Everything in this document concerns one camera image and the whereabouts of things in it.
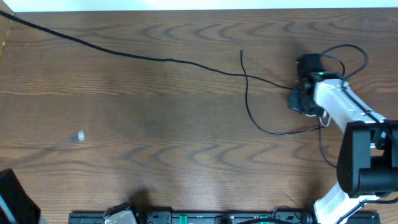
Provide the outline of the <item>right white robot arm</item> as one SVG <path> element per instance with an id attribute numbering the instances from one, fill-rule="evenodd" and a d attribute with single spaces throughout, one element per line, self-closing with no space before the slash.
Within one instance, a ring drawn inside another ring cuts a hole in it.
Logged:
<path id="1" fill-rule="evenodd" d="M 336 184 L 314 202 L 307 223 L 346 223 L 368 203 L 387 203 L 397 191 L 397 121 L 374 112 L 350 88 L 340 72 L 323 68 L 320 54 L 296 60 L 298 86 L 289 108 L 309 116 L 328 115 L 343 141 Z"/>

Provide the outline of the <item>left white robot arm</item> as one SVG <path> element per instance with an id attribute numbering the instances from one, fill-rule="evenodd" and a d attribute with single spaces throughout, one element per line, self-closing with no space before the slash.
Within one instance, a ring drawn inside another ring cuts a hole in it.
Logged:
<path id="1" fill-rule="evenodd" d="M 47 223 L 39 206 L 28 196 L 12 169 L 1 171 L 1 223 Z M 129 203 L 114 206 L 105 212 L 72 212 L 71 224 L 139 224 L 142 218 Z"/>

